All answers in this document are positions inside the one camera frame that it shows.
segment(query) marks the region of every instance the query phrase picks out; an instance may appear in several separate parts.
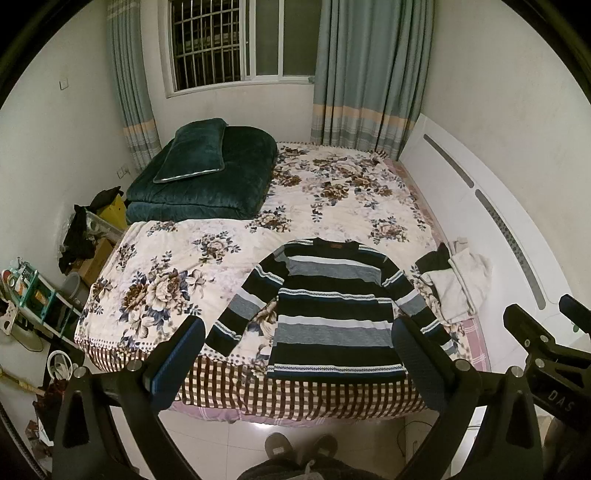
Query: bolt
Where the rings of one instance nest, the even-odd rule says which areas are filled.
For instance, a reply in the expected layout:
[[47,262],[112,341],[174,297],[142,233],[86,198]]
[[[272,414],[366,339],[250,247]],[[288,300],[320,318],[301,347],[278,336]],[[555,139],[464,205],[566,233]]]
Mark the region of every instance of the bolt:
[[86,367],[78,367],[76,368],[76,370],[74,370],[74,376],[76,378],[82,378],[86,375],[87,372],[88,369]]
[[468,360],[464,360],[463,358],[456,360],[456,368],[459,371],[467,372],[468,370],[470,370],[471,367],[472,366]]
[[127,365],[125,365],[125,368],[127,370],[129,370],[130,372],[136,372],[140,368],[142,368],[143,364],[144,363],[141,360],[131,360],[130,362],[127,363]]
[[517,378],[523,377],[523,370],[516,365],[511,367],[511,373],[513,374],[514,377],[517,377]]

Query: floral bedspread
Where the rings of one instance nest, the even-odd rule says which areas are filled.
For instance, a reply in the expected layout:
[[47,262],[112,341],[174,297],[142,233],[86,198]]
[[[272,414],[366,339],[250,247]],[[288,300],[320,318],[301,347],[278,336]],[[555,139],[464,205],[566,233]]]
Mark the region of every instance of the floral bedspread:
[[[255,219],[138,222],[128,229],[83,310],[76,331],[83,349],[107,352],[113,360],[108,365],[120,368],[117,358],[149,353],[189,314],[201,317],[209,331],[258,261],[289,240],[316,236],[377,248],[406,270],[441,319],[437,300],[414,266],[437,245],[401,175],[375,153],[303,144],[278,148]],[[206,346],[202,354],[264,374],[273,308],[272,301],[253,319],[228,359]],[[468,358],[461,328],[449,331],[459,355]]]

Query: trash can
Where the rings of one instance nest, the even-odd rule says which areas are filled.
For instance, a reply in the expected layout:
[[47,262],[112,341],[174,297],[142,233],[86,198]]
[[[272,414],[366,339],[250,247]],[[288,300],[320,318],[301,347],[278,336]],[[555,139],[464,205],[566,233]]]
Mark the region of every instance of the trash can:
[[62,295],[72,302],[78,309],[84,308],[90,290],[78,275],[78,272],[70,272],[61,286]]

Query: window sill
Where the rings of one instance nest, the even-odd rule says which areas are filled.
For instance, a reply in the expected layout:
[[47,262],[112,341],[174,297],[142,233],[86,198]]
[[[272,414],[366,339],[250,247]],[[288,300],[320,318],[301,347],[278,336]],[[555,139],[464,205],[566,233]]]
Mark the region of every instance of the window sill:
[[212,85],[203,85],[201,87],[193,87],[185,90],[179,90],[178,92],[167,92],[166,98],[172,98],[180,95],[188,95],[189,93],[205,92],[206,90],[215,90],[229,87],[239,87],[247,85],[314,85],[314,82],[309,80],[307,76],[301,77],[284,77],[279,79],[277,75],[263,75],[254,79],[240,80],[239,82],[225,82],[225,83],[214,83]]

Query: wall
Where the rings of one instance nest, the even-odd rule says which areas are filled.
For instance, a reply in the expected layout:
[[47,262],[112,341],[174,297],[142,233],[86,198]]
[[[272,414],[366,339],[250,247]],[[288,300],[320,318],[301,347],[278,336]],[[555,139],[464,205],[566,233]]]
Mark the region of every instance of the wall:
[[250,125],[278,141],[309,141],[313,85],[273,84],[219,87],[166,98],[158,39],[158,1],[142,0],[141,28],[148,91],[162,145],[179,127],[211,117]]
[[515,195],[591,307],[591,105],[501,0],[439,0],[422,112]]
[[[67,77],[69,87],[60,90]],[[21,256],[54,284],[57,236],[73,212],[100,190],[122,185],[131,169],[116,109],[106,50],[106,4],[95,0],[72,18],[27,67],[0,109],[0,268]],[[34,385],[45,353],[31,353],[0,333],[0,365]],[[0,380],[0,401],[21,436],[34,419],[34,395]]]

